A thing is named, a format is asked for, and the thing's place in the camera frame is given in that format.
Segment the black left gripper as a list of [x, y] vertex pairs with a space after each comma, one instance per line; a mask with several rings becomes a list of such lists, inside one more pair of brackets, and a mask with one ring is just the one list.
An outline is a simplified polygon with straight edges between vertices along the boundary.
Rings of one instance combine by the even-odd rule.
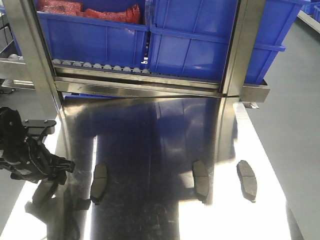
[[55, 131], [55, 120], [27, 119], [17, 110], [0, 108], [0, 168], [11, 172], [13, 180], [38, 183], [58, 181], [64, 185], [66, 172], [72, 173], [75, 163], [50, 153], [44, 137]]

